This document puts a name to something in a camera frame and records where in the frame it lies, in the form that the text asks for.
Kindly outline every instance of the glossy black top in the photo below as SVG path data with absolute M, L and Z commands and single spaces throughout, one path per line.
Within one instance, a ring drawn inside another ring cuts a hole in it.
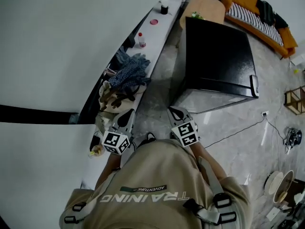
M 211 21 L 186 18 L 188 88 L 204 89 L 198 83 L 205 79 L 248 88 L 251 75 L 256 73 L 246 33 Z

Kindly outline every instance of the black and white marker cube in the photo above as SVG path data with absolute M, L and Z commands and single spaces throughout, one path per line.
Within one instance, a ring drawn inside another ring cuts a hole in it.
M 194 120 L 172 128 L 172 132 L 183 147 L 199 142 Z
M 121 155 L 129 147 L 130 142 L 126 135 L 106 131 L 102 144 L 108 152 Z

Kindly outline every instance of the wooden tabletop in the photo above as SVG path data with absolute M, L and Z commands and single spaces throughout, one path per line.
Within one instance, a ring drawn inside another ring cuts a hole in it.
M 207 21 L 224 23 L 225 7 L 219 0 L 191 0 L 180 18 L 182 29 L 185 28 L 185 17 L 191 17 L 194 12 Z

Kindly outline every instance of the blue cloth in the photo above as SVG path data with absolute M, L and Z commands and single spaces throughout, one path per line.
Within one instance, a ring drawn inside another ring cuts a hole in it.
M 115 56 L 120 71 L 108 80 L 112 88 L 120 87 L 120 90 L 125 90 L 131 86 L 148 84 L 151 81 L 145 73 L 150 61 L 145 58 L 144 54 L 137 53 L 131 57 L 121 47 Z

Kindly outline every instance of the forearm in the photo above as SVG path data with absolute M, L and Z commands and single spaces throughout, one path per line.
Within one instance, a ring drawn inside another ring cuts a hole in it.
M 107 164 L 102 171 L 99 179 L 96 182 L 95 189 L 96 190 L 106 179 L 107 177 L 112 173 L 112 170 L 115 168 L 119 168 L 121 164 L 121 156 L 110 154 Z
M 224 169 L 220 166 L 220 164 L 204 149 L 204 147 L 198 142 L 195 144 L 190 145 L 190 148 L 196 158 L 196 160 L 199 159 L 199 156 L 204 158 L 207 162 L 209 162 L 213 172 L 215 173 L 218 180 L 221 180 L 223 178 L 226 178 L 227 175 L 224 171 Z M 202 174 L 204 179 L 207 181 L 207 175 L 205 170 L 202 170 Z

